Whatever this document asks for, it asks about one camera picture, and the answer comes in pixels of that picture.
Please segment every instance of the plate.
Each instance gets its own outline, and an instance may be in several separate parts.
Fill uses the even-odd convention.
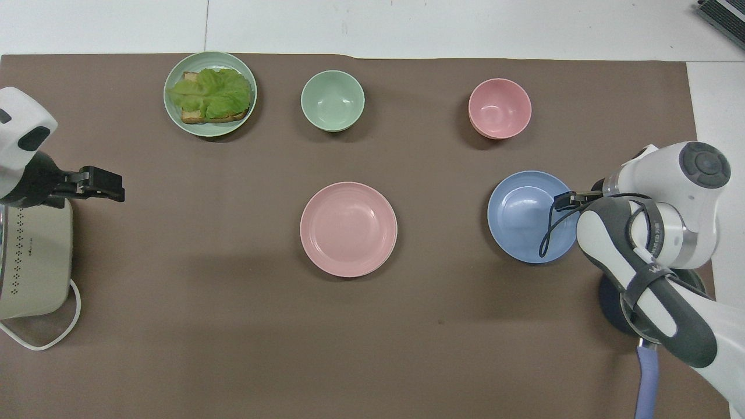
[[[329,185],[305,206],[300,241],[313,263],[338,277],[379,268],[396,245],[398,224],[388,200],[356,182]]]
[[[548,210],[554,196],[568,190],[561,180],[543,171],[520,171],[502,180],[486,209],[494,240],[507,254],[522,262],[546,263],[561,257],[577,240],[578,212],[551,233],[545,257],[539,256],[539,247],[548,229]],[[554,210],[552,222],[565,214]]]
[[[185,124],[181,121],[181,108],[176,106],[171,98],[168,97],[166,89],[170,89],[176,82],[180,81],[183,78],[184,72],[200,72],[204,69],[218,71],[220,69],[234,69],[246,78],[251,87],[251,102],[248,105],[248,112],[243,119],[240,121],[224,122],[222,124]],[[226,52],[206,51],[189,55],[171,70],[168,78],[165,79],[165,85],[163,87],[163,104],[165,105],[165,111],[171,117],[174,124],[181,127],[184,131],[197,136],[221,136],[238,129],[251,116],[253,108],[256,107],[257,93],[256,79],[243,61]]]

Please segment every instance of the bowl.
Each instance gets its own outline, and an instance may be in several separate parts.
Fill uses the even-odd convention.
[[[505,253],[522,262],[540,264],[559,259],[577,241],[575,214],[551,232],[548,252],[539,255],[543,236],[548,230],[548,212],[554,196],[567,192],[559,178],[537,170],[519,171],[504,178],[489,197],[486,221],[489,231]],[[566,212],[553,210],[553,222]]]
[[[167,90],[183,78],[184,72],[200,72],[204,69],[213,69],[215,71],[219,71],[220,69],[234,69],[246,78],[251,88],[251,100],[248,105],[248,112],[246,112],[246,116],[243,119],[220,124],[186,124],[181,121],[181,108],[176,106],[171,98],[168,97]],[[163,104],[165,105],[165,111],[168,113],[168,116],[171,117],[171,121],[182,130],[196,136],[213,137],[233,132],[243,125],[256,107],[257,94],[256,79],[243,61],[226,52],[206,51],[189,55],[171,70],[165,79],[165,85],[163,87]]]
[[[471,125],[490,139],[506,139],[521,133],[532,112],[525,90],[506,78],[493,78],[479,84],[468,101]]]
[[[350,74],[327,70],[305,84],[300,106],[310,123],[324,131],[338,132],[351,127],[360,118],[365,94]]]

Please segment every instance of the blue plate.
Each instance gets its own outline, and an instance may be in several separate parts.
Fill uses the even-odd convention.
[[[520,171],[502,180],[486,210],[494,240],[507,254],[523,262],[546,263],[561,257],[577,240],[578,212],[551,233],[545,257],[539,256],[539,247],[548,229],[548,210],[554,196],[568,190],[561,180],[543,171]],[[552,222],[565,214],[554,210]]]

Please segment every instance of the purple handle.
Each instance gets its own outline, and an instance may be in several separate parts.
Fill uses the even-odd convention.
[[[657,398],[657,381],[659,379],[659,364],[657,351],[644,346],[636,347],[641,369],[639,382],[639,396],[636,399],[636,414],[634,419],[652,419],[654,405]]]

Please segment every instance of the white cable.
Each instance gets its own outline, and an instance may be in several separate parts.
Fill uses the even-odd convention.
[[[6,332],[7,335],[13,338],[14,341],[20,343],[30,350],[44,350],[53,347],[57,342],[61,341],[65,336],[67,336],[68,333],[70,333],[70,330],[72,330],[72,328],[75,327],[75,324],[77,323],[77,318],[80,317],[80,292],[77,290],[77,286],[75,285],[75,282],[72,280],[72,278],[70,279],[70,286],[72,287],[72,291],[75,293],[75,316],[72,318],[72,322],[70,323],[70,325],[67,326],[67,329],[62,332],[62,334],[59,335],[55,340],[47,343],[44,346],[33,346],[32,344],[29,344],[28,342],[18,337],[17,334],[11,332],[5,325],[3,325],[2,322],[0,322],[0,330]]]

